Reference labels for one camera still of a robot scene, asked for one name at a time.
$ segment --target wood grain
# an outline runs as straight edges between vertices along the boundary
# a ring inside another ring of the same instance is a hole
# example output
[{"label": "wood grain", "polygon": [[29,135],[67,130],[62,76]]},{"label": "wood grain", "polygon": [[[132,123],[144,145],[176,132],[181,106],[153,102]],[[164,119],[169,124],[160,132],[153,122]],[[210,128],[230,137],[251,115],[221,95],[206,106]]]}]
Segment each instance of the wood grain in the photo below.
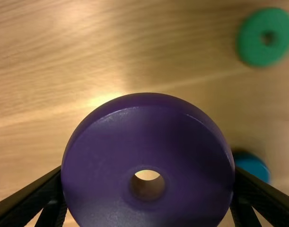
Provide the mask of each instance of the wood grain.
[{"label": "wood grain", "polygon": [[0,0],[0,200],[58,166],[89,112],[144,91],[197,105],[289,194],[289,54],[258,70],[234,51],[266,6],[289,12],[289,0]]}]

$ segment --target blue disc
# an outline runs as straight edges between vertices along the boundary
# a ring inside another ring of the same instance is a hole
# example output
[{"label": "blue disc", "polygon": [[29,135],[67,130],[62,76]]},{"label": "blue disc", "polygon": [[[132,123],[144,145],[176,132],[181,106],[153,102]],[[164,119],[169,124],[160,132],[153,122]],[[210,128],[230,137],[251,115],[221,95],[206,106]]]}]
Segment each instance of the blue disc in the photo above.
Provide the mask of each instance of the blue disc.
[{"label": "blue disc", "polygon": [[260,180],[270,183],[271,174],[266,164],[258,157],[252,154],[234,155],[235,164],[237,167],[242,168],[250,174],[256,176]]}]

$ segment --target disc hole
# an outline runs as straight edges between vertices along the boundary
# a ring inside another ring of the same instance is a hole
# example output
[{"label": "disc hole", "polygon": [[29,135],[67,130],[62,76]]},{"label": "disc hole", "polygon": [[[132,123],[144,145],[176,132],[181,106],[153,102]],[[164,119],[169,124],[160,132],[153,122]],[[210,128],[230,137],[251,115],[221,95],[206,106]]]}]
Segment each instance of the disc hole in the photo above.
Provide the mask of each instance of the disc hole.
[{"label": "disc hole", "polygon": [[156,171],[141,170],[131,178],[131,190],[142,201],[154,201],[163,195],[165,181]]},{"label": "disc hole", "polygon": [[261,40],[262,40],[264,45],[271,46],[274,44],[274,42],[276,40],[276,35],[274,32],[264,32],[261,35]]}]

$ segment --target purple ring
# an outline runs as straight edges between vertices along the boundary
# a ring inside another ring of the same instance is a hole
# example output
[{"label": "purple ring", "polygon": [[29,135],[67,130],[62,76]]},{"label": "purple ring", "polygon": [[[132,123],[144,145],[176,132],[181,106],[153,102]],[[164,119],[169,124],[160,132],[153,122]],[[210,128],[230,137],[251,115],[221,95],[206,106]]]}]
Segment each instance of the purple ring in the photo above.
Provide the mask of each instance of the purple ring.
[{"label": "purple ring", "polygon": [[[166,182],[155,201],[132,195],[142,169]],[[235,178],[229,145],[192,104],[138,93],[90,113],[72,134],[61,166],[66,203],[81,227],[215,227],[226,214]]]}]

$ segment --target green disc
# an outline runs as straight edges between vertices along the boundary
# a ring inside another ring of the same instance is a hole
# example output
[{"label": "green disc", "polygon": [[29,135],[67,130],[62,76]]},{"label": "green disc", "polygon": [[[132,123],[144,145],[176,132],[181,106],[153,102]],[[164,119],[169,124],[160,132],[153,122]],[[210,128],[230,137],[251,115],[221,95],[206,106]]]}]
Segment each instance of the green disc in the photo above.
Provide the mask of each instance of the green disc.
[{"label": "green disc", "polygon": [[289,14],[279,8],[264,8],[242,24],[236,40],[242,61],[266,67],[289,50]]}]

